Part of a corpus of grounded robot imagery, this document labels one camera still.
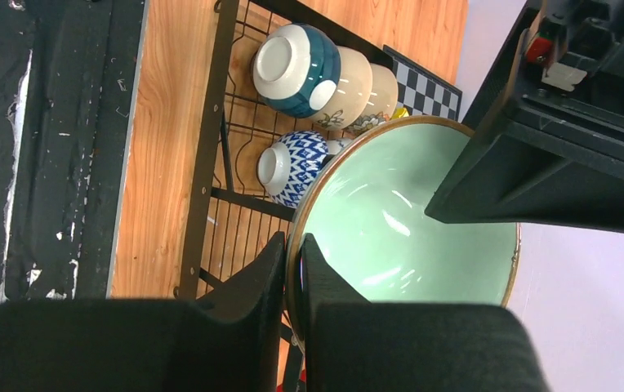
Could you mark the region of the pale green celadon bowl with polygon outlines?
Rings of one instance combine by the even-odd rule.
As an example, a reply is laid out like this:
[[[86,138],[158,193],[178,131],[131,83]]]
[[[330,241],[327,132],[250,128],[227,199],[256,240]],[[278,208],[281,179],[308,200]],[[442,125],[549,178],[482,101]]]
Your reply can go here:
[[[520,225],[450,225],[425,213],[473,135],[446,118],[395,119],[356,137],[317,175],[287,238],[288,317],[299,343],[306,323],[299,251],[308,234],[370,301],[507,304]]]

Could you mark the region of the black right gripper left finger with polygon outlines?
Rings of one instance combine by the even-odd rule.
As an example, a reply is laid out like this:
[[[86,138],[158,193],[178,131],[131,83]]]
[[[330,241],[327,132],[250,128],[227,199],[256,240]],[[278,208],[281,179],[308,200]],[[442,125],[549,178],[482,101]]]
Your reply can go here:
[[[196,300],[0,305],[0,391],[273,391],[285,237]]]

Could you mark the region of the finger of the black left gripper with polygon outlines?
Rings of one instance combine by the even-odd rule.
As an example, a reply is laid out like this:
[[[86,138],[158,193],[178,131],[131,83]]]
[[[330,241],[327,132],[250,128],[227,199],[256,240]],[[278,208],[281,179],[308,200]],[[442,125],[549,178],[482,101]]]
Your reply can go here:
[[[430,200],[444,223],[526,222],[624,233],[622,129],[555,105],[525,77],[524,29],[510,77]]]

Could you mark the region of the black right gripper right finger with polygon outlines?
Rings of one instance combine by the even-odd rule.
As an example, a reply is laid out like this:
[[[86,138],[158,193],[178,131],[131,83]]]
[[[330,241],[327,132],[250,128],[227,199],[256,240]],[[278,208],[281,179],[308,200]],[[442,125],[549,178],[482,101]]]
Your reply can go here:
[[[495,305],[373,303],[325,260],[298,253],[309,391],[546,391],[521,322]]]

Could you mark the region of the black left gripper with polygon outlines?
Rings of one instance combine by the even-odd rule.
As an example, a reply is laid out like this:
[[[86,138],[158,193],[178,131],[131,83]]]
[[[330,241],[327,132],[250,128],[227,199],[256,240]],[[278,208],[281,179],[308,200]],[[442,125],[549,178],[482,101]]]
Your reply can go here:
[[[541,81],[624,131],[624,1],[543,1],[523,57]]]

